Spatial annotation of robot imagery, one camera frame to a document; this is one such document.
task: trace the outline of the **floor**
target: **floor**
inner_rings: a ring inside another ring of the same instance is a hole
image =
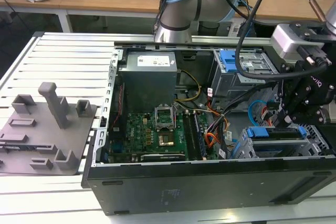
[[[58,17],[53,14],[12,13],[13,22],[5,23],[0,18],[0,78],[11,66],[35,31],[62,32]],[[70,16],[74,32],[151,34],[154,18],[108,17],[108,27],[103,28],[97,16]],[[227,36],[229,23],[222,23],[217,35]],[[197,23],[191,24],[192,35],[197,35]]]

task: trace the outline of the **metal table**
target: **metal table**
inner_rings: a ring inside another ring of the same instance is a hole
[[[152,36],[45,33],[33,37],[0,81],[0,127],[11,115],[11,102],[17,94],[32,94],[35,101],[44,101],[37,88],[45,80],[55,82],[57,93],[65,95],[69,103],[85,98],[101,106],[110,52],[114,41],[118,40],[152,41]],[[235,42],[238,39],[193,37],[193,40]],[[256,40],[261,44],[267,43],[265,39],[246,39],[246,43]],[[98,119],[95,119],[90,136],[97,125]],[[298,205],[107,217],[93,192],[80,186],[87,152],[88,145],[75,176],[0,174],[0,223],[336,222],[336,183]]]

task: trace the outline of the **motherboard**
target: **motherboard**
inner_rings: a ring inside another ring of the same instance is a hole
[[[110,162],[150,162],[158,160],[188,161],[216,159],[207,150],[204,132],[208,127],[205,113],[173,113],[173,129],[158,129],[158,123],[169,124],[166,111],[129,113],[123,141],[110,140]]]

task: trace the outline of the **copper pipe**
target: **copper pipe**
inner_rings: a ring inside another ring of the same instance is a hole
[[[321,7],[319,4],[316,2],[316,0],[310,0],[309,4],[311,8],[313,8],[316,16],[319,18],[321,22],[326,22],[327,19],[325,18],[324,12],[322,11]]]

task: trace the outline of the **gray plastic holder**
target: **gray plastic holder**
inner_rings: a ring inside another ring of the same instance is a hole
[[[0,131],[0,173],[73,175],[77,172],[97,106],[87,100],[68,104],[56,85],[43,82],[47,101],[20,94],[14,113]]]

